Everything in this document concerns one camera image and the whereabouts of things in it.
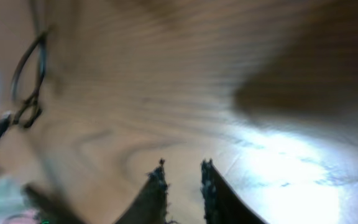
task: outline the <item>wooden surface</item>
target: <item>wooden surface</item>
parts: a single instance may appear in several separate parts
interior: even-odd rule
[[[112,223],[163,157],[168,217],[203,223],[212,158],[271,223],[358,223],[358,1],[49,0],[45,20],[45,113],[0,144],[19,182]],[[5,87],[33,38],[27,1],[0,0]]]

